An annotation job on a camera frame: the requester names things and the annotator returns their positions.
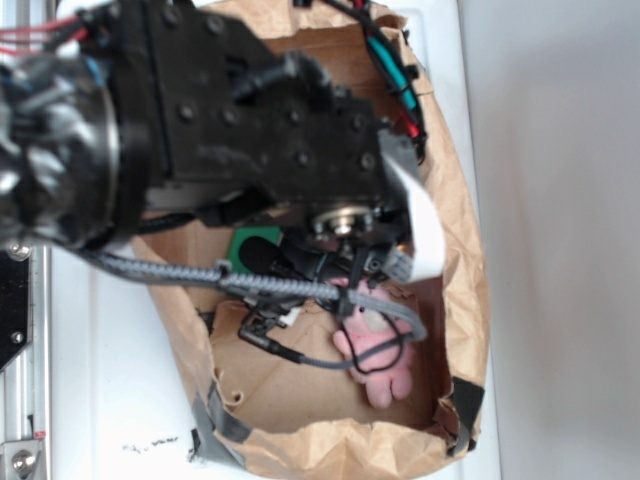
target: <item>green object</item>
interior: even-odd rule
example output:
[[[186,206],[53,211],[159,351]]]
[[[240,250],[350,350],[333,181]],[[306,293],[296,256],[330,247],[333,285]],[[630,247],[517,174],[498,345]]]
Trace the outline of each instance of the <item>green object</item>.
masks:
[[[242,227],[236,229],[231,240],[231,247],[229,248],[229,254],[227,260],[231,261],[234,272],[240,273],[253,273],[240,261],[240,246],[249,237],[262,237],[265,240],[270,241],[274,245],[278,245],[280,242],[280,228],[278,227]]]
[[[377,38],[369,37],[367,41],[369,42],[369,45],[371,45],[373,50],[376,52],[376,55],[378,55],[378,58],[380,59],[382,64],[385,66],[389,74],[391,75],[391,78],[393,78],[393,81],[396,83],[396,86],[398,87],[398,89],[400,90],[404,89],[407,86],[408,81],[405,78],[405,76],[402,74],[398,66],[394,63],[393,57],[391,57],[391,54],[387,51],[384,45],[382,45],[382,43],[380,43],[380,41]],[[411,110],[413,110],[416,107],[416,99],[413,97],[413,94],[411,93],[410,90],[405,90],[402,93],[402,98],[404,99],[405,103]]]

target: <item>white wall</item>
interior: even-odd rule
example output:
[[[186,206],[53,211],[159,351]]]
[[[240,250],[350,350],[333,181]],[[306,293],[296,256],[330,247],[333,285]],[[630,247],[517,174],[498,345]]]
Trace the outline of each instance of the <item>white wall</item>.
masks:
[[[503,478],[640,478],[640,2],[459,3]]]

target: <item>brown paper bag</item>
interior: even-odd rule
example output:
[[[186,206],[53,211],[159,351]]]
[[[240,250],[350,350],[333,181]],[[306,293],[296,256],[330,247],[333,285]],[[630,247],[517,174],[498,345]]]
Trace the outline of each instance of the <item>brown paper bag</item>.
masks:
[[[354,22],[316,2],[294,9],[290,0],[230,0],[209,7],[242,18],[274,52],[302,49],[318,58],[335,83],[372,99],[377,113],[399,118],[365,52]],[[372,16],[416,64],[401,29],[405,20],[385,7]],[[194,408],[203,405],[222,442],[248,470],[274,478],[396,479],[438,470],[473,448],[488,353],[488,289],[474,210],[448,129],[428,79],[414,82],[429,140],[421,166],[447,241],[441,278],[390,287],[395,301],[415,308],[429,330],[418,346],[411,396],[387,410],[369,406],[361,385],[346,372],[281,360],[237,338],[242,304],[210,290],[152,287],[182,380]],[[193,224],[134,241],[136,254],[152,261],[211,266],[224,258],[231,230]],[[215,310],[209,337],[198,312]],[[335,322],[308,302],[293,327],[273,333],[305,354],[340,359],[331,344]]]

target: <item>pink plush animal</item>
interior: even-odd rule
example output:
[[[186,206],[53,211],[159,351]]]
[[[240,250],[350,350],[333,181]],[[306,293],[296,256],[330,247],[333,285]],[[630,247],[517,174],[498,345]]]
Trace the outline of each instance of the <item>pink plush animal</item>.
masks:
[[[336,280],[333,283],[344,286],[346,280]],[[390,299],[386,290],[380,287],[370,290],[366,281],[360,282],[358,291],[383,300]],[[395,319],[393,321],[401,333],[411,331],[411,326],[407,322]],[[345,320],[345,328],[358,355],[396,336],[380,313],[359,307],[356,307],[353,316]],[[351,350],[344,332],[334,333],[333,343],[346,358],[351,358]],[[398,351],[399,347],[391,347],[361,362],[360,366],[365,371],[385,367],[395,360]],[[352,368],[351,376],[356,382],[365,385],[371,405],[375,408],[387,408],[391,405],[393,398],[402,400],[411,393],[413,379],[409,368],[413,363],[414,355],[413,346],[407,343],[404,345],[402,357],[393,368],[369,375],[362,375]]]

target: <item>teal wire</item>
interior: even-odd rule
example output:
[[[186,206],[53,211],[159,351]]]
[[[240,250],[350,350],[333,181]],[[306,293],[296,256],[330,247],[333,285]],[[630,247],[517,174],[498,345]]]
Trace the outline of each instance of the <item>teal wire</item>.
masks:
[[[387,51],[384,45],[382,45],[382,43],[380,43],[380,41],[375,37],[368,37],[367,42],[371,45],[371,48],[376,52],[376,55],[391,75],[391,78],[396,83],[396,87],[399,90],[406,88],[408,83],[406,77],[395,64],[391,54]],[[410,90],[404,90],[402,98],[410,110],[416,108],[417,102]]]

